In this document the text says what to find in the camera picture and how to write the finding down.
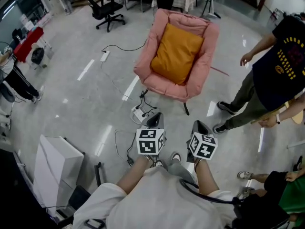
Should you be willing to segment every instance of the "power strip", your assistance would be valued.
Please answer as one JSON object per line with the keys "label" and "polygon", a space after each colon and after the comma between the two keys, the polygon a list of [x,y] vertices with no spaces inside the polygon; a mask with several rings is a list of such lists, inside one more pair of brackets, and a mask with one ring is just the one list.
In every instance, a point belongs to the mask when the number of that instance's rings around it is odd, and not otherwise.
{"label": "power strip", "polygon": [[140,123],[142,123],[142,121],[147,118],[146,116],[142,116],[144,112],[140,108],[136,109],[136,106],[132,108],[132,113],[138,118]]}
{"label": "power strip", "polygon": [[101,62],[106,62],[109,54],[110,54],[110,51],[104,52],[103,56],[101,57]]}

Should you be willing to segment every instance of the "white t-shirt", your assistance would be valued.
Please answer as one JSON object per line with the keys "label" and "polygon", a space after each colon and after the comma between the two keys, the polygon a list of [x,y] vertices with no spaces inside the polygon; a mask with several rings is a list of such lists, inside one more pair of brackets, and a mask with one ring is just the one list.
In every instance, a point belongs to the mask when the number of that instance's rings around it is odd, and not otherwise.
{"label": "white t-shirt", "polygon": [[12,58],[8,58],[6,61],[0,64],[0,70],[2,70],[3,77],[7,77],[8,74],[13,70],[14,60]]}
{"label": "white t-shirt", "polygon": [[[73,229],[89,219],[106,219],[108,229],[223,229],[236,217],[232,205],[210,203],[187,191],[180,177],[150,168],[129,195],[104,183],[74,214]],[[210,197],[231,201],[230,192]]]}

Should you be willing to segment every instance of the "wristwatch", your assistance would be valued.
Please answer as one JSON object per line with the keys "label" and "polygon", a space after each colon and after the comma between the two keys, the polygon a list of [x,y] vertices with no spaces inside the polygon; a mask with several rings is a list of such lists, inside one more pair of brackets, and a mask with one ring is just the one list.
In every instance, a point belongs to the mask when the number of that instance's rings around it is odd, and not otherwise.
{"label": "wristwatch", "polygon": [[276,122],[277,122],[278,124],[281,123],[281,121],[280,121],[280,115],[279,115],[279,114],[276,115]]}

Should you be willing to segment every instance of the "sleeve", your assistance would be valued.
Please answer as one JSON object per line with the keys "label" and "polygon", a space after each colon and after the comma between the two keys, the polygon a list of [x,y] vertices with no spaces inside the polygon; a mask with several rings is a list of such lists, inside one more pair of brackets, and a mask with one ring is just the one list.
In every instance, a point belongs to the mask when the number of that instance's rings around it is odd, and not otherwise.
{"label": "sleeve", "polygon": [[74,213],[73,229],[79,229],[89,219],[106,219],[113,207],[127,194],[117,185],[100,185],[89,199]]}
{"label": "sleeve", "polygon": [[278,26],[272,31],[272,34],[277,38],[280,39],[283,36],[284,31],[290,30],[289,27],[294,19],[292,16],[285,17]]}
{"label": "sleeve", "polygon": [[[208,196],[212,198],[218,198],[224,201],[232,201],[234,197],[231,192],[221,191],[221,190],[214,191],[210,193]],[[233,205],[219,204],[219,203],[212,203],[212,204],[218,210],[223,227],[227,225],[231,225],[232,221],[236,218]]]}

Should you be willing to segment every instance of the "human hand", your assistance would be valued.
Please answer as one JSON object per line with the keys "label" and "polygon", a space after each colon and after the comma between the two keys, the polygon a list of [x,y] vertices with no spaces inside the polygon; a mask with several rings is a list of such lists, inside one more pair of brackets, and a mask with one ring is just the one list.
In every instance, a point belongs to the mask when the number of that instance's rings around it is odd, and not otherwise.
{"label": "human hand", "polygon": [[253,58],[252,53],[246,53],[242,59],[240,60],[240,66],[245,66],[248,62],[250,62]]}
{"label": "human hand", "polygon": [[285,177],[286,181],[293,182],[297,179],[296,172],[288,172]]}
{"label": "human hand", "polygon": [[267,128],[274,127],[276,124],[276,116],[275,115],[268,116],[267,118],[265,118],[262,121],[259,121],[258,123],[261,125],[261,127],[267,127]]}

